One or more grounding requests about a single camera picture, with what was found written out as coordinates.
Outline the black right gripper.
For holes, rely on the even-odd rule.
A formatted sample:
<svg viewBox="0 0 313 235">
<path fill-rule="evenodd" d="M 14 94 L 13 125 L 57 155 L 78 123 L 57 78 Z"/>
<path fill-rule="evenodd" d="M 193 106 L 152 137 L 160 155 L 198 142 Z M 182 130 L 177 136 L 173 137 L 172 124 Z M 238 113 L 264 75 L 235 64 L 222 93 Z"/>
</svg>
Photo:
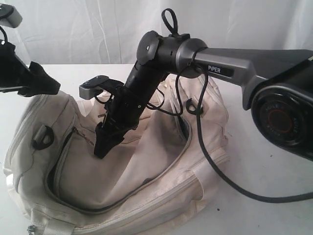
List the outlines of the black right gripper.
<svg viewBox="0 0 313 235">
<path fill-rule="evenodd" d="M 94 155 L 103 159 L 123 140 L 123 132 L 135 130 L 139 124 L 144 105 L 147 104 L 147 89 L 137 84 L 131 86 L 102 85 L 101 88 L 114 95 L 105 106 L 107 114 L 103 123 L 95 128 Z"/>
</svg>

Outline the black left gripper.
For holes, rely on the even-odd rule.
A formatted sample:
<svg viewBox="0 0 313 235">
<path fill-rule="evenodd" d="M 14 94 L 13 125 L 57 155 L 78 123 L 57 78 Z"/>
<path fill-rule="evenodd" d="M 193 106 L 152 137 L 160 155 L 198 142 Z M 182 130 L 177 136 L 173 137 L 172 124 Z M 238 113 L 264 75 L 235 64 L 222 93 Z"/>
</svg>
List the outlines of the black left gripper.
<svg viewBox="0 0 313 235">
<path fill-rule="evenodd" d="M 15 48 L 5 40 L 0 41 L 0 92 L 18 92 L 23 97 L 58 94 L 61 84 L 40 64 L 31 61 L 27 67 L 16 55 Z"/>
</svg>

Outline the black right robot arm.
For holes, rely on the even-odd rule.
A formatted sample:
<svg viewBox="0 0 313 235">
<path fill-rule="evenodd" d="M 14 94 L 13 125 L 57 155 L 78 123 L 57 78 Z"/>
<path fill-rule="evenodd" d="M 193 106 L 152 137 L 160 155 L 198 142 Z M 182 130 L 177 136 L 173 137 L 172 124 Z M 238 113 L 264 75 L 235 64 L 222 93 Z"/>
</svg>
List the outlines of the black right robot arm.
<svg viewBox="0 0 313 235">
<path fill-rule="evenodd" d="M 125 84 L 105 81 L 113 95 L 104 120 L 96 126 L 94 154 L 103 158 L 138 126 L 158 85 L 170 75 L 194 79 L 206 74 L 242 89 L 259 132 L 274 145 L 313 158 L 313 53 L 307 49 L 259 50 L 209 48 L 188 34 L 141 39 Z"/>
</svg>

